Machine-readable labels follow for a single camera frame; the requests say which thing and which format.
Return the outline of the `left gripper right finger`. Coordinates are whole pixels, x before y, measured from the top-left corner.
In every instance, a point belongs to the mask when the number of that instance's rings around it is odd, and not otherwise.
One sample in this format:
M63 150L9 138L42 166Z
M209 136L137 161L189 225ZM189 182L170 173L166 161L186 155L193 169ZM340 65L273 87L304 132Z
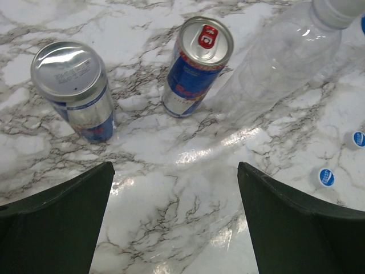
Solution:
M241 162L259 273L364 273L364 212L317 199Z

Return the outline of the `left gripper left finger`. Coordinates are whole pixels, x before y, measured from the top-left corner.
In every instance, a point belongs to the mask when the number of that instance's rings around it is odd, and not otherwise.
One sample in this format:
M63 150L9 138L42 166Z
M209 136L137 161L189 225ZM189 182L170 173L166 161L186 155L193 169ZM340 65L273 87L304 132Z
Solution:
M115 170L102 163L1 206L1 273L89 273Z

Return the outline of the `clear unlabelled plastic bottle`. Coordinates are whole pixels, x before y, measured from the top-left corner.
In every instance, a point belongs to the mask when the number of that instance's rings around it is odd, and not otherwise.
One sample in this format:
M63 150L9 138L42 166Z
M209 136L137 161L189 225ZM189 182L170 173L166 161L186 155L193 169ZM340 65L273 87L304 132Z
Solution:
M247 123L312 80L335 56L342 31L364 1L298 3L262 29L243 61L212 98L219 121Z

